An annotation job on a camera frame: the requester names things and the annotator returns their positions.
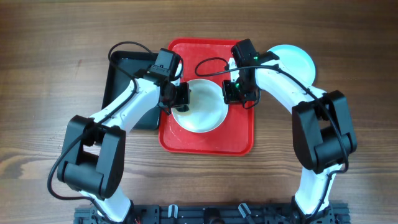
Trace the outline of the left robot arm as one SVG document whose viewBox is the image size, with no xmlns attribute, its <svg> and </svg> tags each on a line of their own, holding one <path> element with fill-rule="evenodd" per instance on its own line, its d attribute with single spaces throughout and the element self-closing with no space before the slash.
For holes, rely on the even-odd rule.
<svg viewBox="0 0 398 224">
<path fill-rule="evenodd" d="M 129 75 L 130 83 L 112 103 L 89 118 L 74 116 L 67 125 L 62 153 L 53 165 L 53 176 L 80 193 L 90 207 L 75 210 L 74 223 L 136 223 L 134 204 L 120 187 L 124 172 L 126 136 L 149 110 L 181 108 L 189 104 L 188 83 L 176 84 L 183 59 L 161 49 L 155 62 Z"/>
</svg>

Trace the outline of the white round plate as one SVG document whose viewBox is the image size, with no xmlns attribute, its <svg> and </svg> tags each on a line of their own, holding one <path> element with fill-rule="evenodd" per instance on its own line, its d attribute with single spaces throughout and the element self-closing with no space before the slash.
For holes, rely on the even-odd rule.
<svg viewBox="0 0 398 224">
<path fill-rule="evenodd" d="M 228 105 L 224 102 L 219 85 L 206 79 L 188 81 L 190 103 L 184 112 L 172 109 L 176 122 L 185 130 L 193 133 L 206 133 L 216 129 L 228 114 Z"/>
</svg>

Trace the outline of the light blue plate front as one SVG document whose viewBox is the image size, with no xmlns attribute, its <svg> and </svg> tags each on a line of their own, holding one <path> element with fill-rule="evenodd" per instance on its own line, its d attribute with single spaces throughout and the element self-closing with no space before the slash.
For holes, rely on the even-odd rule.
<svg viewBox="0 0 398 224">
<path fill-rule="evenodd" d="M 291 75 L 298 75 L 305 83 L 312 85 L 316 78 L 315 63 L 300 47 L 282 44 L 269 49 L 275 53 Z"/>
</svg>

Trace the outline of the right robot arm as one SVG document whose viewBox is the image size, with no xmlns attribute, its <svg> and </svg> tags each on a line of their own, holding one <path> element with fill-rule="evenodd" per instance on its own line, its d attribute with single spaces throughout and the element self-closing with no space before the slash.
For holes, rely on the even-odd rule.
<svg viewBox="0 0 398 224">
<path fill-rule="evenodd" d="M 223 82 L 224 102 L 257 102 L 266 91 L 289 111 L 293 148 L 303 167 L 294 204 L 302 218 L 321 215 L 335 176 L 348 170 L 348 157 L 358 146 L 345 95 L 314 87 L 315 64 L 294 45 L 261 54 L 245 39 L 232 46 L 231 54 L 232 79 Z"/>
</svg>

